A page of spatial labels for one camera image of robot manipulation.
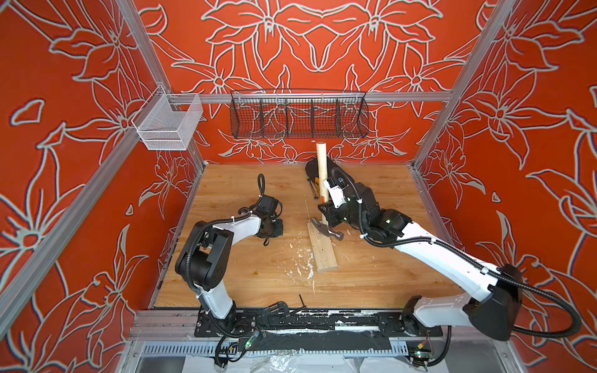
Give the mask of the wooden handle claw hammer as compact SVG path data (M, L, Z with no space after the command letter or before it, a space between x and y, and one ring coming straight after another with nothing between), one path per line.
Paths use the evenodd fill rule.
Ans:
M317 142L316 148L317 148L317 161L319 163L320 182L324 183L324 181L327 179L327 175L326 175L326 171L327 171L327 168L326 168L326 166L327 166L326 144L324 142ZM328 202L329 194L328 194L328 191L325 188L324 184L322 187L322 194L323 194L323 196L320 197L320 201L322 203ZM343 233L336 232L331 227L329 227L327 220L326 220L326 215L324 215L324 214L322 214L321 220L318 220L315 218L311 219L311 223L313 223L313 225L316 227L316 229L324 236L327 236L329 238L334 238L337 241L342 241L344 238Z

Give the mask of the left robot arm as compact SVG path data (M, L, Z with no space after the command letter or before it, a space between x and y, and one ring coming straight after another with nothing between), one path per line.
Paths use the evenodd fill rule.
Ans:
M253 236L269 244L270 239L282 236L283 230L284 222L280 217L254 211L228 219L198 222L177 259L175 272L194 292L208 316L219 326L230 328L236 304L223 278L232 247Z

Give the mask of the black tool case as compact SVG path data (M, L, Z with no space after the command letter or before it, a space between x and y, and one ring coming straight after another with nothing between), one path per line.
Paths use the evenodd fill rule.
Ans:
M327 157L326 159L326 175L328 178L331 178L329 184L339 186L340 190L344 193L341 201L345 203L346 194L344 192L344 189L350 186L349 180L351 180L351 182L354 182L354 179L348 173L346 173L337 163L335 163L330 157ZM308 163L306 163L306 174L309 180L314 183L316 191L319 193L320 197L322 197L323 183L320 182L319 163L317 159L311 159L310 161L308 161Z

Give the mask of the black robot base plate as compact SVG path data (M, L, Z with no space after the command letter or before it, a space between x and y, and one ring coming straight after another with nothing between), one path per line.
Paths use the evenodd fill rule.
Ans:
M218 320L201 309L194 328L195 337L238 336L253 328L272 333L365 332L383 337L442 337L440 326L427 328L402 316L399 309L291 308L278 302L266 308L238 308Z

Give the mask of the screwdriver beside case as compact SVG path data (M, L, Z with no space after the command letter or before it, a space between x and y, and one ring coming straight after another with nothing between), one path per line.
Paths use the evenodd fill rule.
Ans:
M309 184L309 188L311 189L312 195L313 195L313 199L314 200L319 200L320 196L318 194L318 192L316 191L315 185L312 182L311 179L307 178L307 183Z

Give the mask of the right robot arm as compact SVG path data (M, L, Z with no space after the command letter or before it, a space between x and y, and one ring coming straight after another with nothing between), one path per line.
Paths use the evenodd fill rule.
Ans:
M462 290L443 298L414 296L404 308L404 318L414 326L467 326L494 340L507 341L514 333L560 339L581 329L581 317L563 299L525 284L511 264L500 267L458 250L422 228L407 215L381 209L360 184L325 180L329 200L319 206L329 223L347 223L361 239L378 248L412 256L438 271ZM571 317L563 330L537 331L516 326L523 295L531 293L556 304Z

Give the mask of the light wooden block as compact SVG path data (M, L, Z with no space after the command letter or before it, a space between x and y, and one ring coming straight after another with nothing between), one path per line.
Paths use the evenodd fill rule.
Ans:
M330 238L321 234L311 222L307 224L307 228L317 272L338 270L339 266Z

